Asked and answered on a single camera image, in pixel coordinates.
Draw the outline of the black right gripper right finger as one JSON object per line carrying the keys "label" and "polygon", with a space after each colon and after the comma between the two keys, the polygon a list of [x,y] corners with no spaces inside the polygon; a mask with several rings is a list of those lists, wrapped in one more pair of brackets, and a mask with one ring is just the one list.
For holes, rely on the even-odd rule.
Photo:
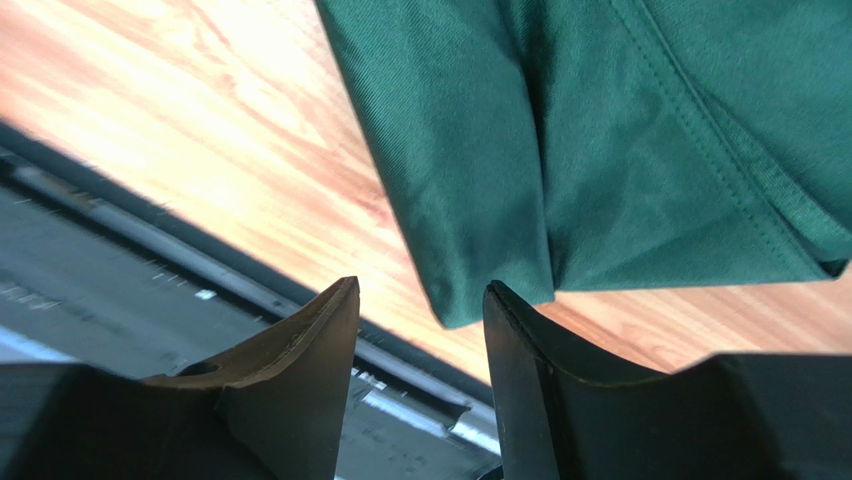
{"label": "black right gripper right finger", "polygon": [[501,282],[483,299],[508,479],[847,479],[851,360],[717,354],[673,374],[563,328]]}

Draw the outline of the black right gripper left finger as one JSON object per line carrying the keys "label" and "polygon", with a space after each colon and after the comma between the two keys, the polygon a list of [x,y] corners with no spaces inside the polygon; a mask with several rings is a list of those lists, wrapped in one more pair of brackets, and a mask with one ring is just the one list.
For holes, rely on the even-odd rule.
{"label": "black right gripper left finger", "polygon": [[5,479],[331,479],[359,323],[359,283],[176,376],[74,363],[1,369]]}

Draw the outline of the dark green cloth napkin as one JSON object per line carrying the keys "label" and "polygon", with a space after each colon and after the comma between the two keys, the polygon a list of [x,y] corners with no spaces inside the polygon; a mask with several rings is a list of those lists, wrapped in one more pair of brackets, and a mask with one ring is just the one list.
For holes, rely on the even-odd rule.
{"label": "dark green cloth napkin", "polygon": [[832,280],[847,1],[321,1],[438,321],[558,291]]}

